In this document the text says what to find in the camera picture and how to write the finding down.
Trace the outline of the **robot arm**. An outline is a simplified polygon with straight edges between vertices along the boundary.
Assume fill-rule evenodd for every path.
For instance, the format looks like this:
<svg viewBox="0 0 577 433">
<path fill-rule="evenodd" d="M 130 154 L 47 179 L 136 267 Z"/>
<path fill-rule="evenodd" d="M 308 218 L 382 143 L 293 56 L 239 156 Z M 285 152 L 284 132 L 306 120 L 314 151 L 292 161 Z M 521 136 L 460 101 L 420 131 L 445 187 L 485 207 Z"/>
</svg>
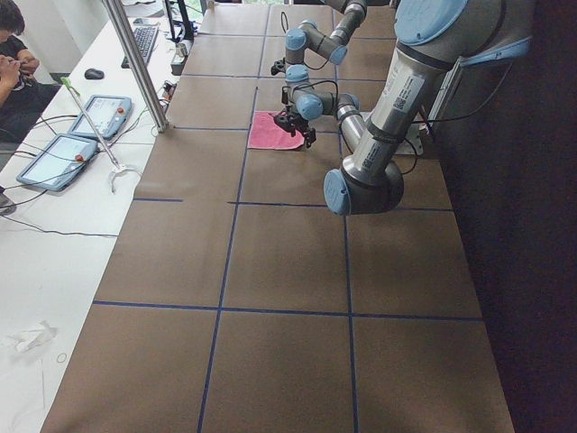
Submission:
<svg viewBox="0 0 577 433">
<path fill-rule="evenodd" d="M 306 51 L 335 65 L 368 13 L 364 1 L 332 1 L 343 16 L 331 34 L 305 20 L 287 32 L 285 56 L 272 74 L 285 75 L 284 110 L 275 124 L 301 134 L 305 145 L 316 139 L 310 122 L 333 116 L 351 155 L 326 173 L 325 203 L 340 216 L 383 213 L 402 198 L 404 180 L 392 157 L 405 140 L 419 108 L 438 92 L 439 81 L 456 63 L 470 66 L 525 55 L 531 40 L 532 1 L 403 1 L 395 14 L 396 45 L 386 84 L 368 117 L 358 99 L 341 91 L 318 91 L 309 80 Z"/>
<path fill-rule="evenodd" d="M 343 15 L 330 35 L 318 30 L 316 22 L 305 20 L 289 29 L 285 36 L 285 64 L 305 64 L 306 50 L 325 60 L 340 65 L 347 53 L 347 44 L 364 22 L 368 6 L 362 0 L 323 1 L 323 4 Z"/>
</svg>

